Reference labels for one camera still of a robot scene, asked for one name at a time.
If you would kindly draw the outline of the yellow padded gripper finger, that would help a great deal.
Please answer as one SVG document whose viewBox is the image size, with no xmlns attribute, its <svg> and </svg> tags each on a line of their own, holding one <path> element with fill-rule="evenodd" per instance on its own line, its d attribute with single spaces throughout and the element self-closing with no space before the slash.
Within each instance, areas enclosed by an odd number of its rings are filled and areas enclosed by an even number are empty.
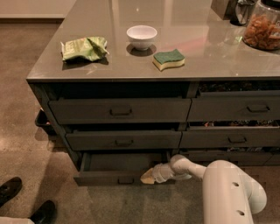
<svg viewBox="0 0 280 224">
<path fill-rule="evenodd" d="M 153 185 L 155 183 L 155 179 L 152 176 L 153 169 L 150 168 L 146 173 L 144 173 L 140 180 L 143 184 Z"/>
</svg>

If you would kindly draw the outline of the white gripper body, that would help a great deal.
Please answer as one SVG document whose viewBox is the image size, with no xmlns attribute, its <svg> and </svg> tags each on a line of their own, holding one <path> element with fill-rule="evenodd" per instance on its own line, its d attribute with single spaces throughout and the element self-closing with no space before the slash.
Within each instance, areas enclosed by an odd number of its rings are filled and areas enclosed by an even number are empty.
<svg viewBox="0 0 280 224">
<path fill-rule="evenodd" d="M 169 164 L 157 164 L 153 167 L 151 176 L 159 184 L 167 182 L 168 180 L 186 180 L 192 177 L 188 173 L 176 173 Z"/>
</svg>

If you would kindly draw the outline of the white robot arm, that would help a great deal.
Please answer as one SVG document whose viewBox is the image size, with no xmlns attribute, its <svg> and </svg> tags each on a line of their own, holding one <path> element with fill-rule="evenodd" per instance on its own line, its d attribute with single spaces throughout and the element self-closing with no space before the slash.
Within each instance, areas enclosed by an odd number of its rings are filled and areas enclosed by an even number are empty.
<svg viewBox="0 0 280 224">
<path fill-rule="evenodd" d="M 253 215 L 267 204 L 262 185 L 241 168 L 225 160 L 207 166 L 182 155 L 157 164 L 141 176 L 144 184 L 197 177 L 202 181 L 204 224 L 254 224 Z"/>
</svg>

